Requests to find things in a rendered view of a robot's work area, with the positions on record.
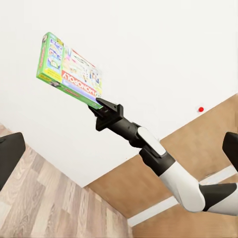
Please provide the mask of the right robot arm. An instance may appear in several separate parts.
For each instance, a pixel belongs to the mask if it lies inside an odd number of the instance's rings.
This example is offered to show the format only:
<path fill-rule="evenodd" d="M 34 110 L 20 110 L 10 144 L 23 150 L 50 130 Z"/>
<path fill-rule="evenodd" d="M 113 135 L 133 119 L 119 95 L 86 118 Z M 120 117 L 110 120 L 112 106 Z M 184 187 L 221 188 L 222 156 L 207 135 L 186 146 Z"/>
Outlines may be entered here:
<path fill-rule="evenodd" d="M 238 183 L 200 185 L 159 143 L 152 133 L 123 116 L 123 105 L 96 100 L 103 106 L 88 108 L 97 117 L 97 131 L 109 128 L 129 140 L 132 147 L 141 148 L 139 155 L 167 187 L 185 210 L 238 216 Z"/>

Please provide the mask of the board game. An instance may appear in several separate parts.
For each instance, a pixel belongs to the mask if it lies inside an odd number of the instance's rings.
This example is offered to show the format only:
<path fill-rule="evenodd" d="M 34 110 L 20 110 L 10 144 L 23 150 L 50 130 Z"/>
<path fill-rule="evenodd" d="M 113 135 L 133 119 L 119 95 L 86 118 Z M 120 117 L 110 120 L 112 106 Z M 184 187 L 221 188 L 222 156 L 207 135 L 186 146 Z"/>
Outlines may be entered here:
<path fill-rule="evenodd" d="M 51 32 L 42 38 L 36 78 L 101 109 L 102 71 Z"/>

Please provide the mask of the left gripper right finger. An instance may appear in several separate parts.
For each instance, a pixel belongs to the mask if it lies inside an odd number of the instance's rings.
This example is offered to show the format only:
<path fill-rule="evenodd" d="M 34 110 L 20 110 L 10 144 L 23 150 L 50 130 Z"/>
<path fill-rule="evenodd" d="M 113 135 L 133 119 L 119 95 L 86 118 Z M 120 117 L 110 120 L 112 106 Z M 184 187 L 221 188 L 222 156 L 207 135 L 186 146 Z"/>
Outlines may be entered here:
<path fill-rule="evenodd" d="M 238 171 L 238 133 L 226 132 L 222 149 L 234 168 Z"/>

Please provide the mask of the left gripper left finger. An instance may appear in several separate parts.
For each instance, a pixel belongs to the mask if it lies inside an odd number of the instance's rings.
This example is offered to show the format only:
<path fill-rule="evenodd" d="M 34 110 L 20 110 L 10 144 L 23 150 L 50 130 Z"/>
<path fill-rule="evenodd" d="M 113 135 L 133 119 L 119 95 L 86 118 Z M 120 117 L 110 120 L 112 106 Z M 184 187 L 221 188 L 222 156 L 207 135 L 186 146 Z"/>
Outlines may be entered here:
<path fill-rule="evenodd" d="M 21 132 L 0 137 L 0 192 L 26 151 Z"/>

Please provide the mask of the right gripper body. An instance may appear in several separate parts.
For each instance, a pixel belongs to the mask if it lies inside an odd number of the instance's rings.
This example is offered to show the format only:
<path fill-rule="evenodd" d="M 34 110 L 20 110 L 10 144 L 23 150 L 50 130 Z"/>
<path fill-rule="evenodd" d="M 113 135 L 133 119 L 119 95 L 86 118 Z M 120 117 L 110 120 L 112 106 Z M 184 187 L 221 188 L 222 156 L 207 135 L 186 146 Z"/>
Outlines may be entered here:
<path fill-rule="evenodd" d="M 97 131 L 102 131 L 105 128 L 109 128 L 116 134 L 122 136 L 127 133 L 128 128 L 130 127 L 130 122 L 127 118 L 123 116 L 123 105 L 114 104 L 118 107 L 118 111 L 115 114 L 106 112 L 107 118 L 110 118 L 109 122 L 101 121 L 97 118 L 97 123 L 95 124 Z"/>

